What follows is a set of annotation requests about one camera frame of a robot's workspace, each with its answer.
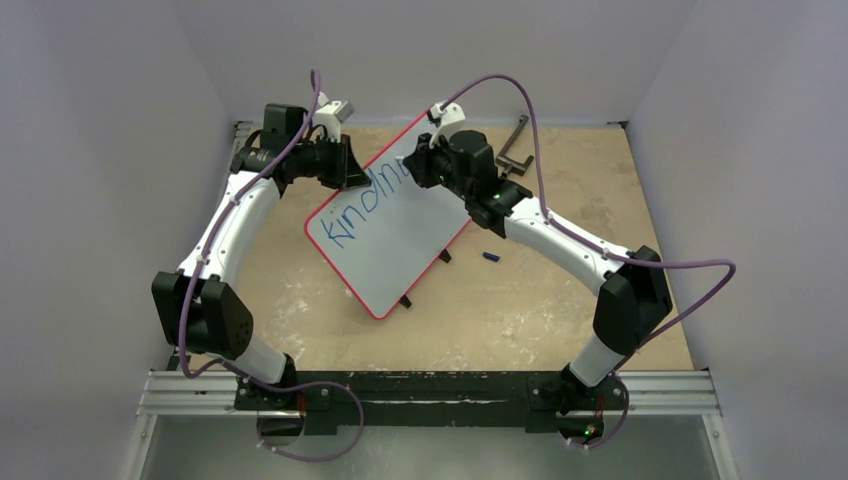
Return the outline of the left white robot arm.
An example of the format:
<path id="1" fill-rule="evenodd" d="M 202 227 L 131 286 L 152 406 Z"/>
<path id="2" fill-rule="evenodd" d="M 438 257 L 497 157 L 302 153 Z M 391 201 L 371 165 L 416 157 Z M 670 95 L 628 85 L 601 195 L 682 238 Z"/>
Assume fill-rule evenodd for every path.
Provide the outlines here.
<path id="1" fill-rule="evenodd" d="M 295 180 L 314 178 L 337 191 L 370 185 L 341 131 L 353 111 L 347 101 L 319 100 L 313 111 L 266 105 L 261 128 L 233 153 L 223 198 L 194 250 L 174 271 L 154 277 L 160 323 L 186 377 L 200 373 L 190 368 L 189 355 L 206 355 L 260 383 L 259 395 L 272 408 L 297 399 L 293 358 L 255 332 L 236 283 L 259 230 Z"/>

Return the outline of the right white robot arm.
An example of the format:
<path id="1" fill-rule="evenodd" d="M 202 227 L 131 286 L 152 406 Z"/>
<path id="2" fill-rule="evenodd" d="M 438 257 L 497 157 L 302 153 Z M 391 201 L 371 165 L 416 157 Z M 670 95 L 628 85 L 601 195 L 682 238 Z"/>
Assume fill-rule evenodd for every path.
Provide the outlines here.
<path id="1" fill-rule="evenodd" d="M 561 392 L 569 404 L 584 407 L 596 399 L 601 381 L 670 314 L 656 251 L 606 242 L 545 210 L 539 197 L 498 172 L 483 133 L 422 134 L 402 163 L 419 187 L 446 188 L 480 228 L 545 256 L 595 295 L 593 334 L 563 371 Z"/>

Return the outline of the red framed whiteboard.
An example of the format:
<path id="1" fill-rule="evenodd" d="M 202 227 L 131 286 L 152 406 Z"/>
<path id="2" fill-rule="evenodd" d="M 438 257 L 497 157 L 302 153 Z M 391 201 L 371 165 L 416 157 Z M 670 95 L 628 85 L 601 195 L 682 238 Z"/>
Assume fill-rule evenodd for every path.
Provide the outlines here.
<path id="1" fill-rule="evenodd" d="M 363 168 L 369 185 L 332 194 L 304 232 L 375 319 L 386 317 L 470 219 L 450 191 L 420 188 L 403 166 L 418 137 L 434 132 L 420 114 Z"/>

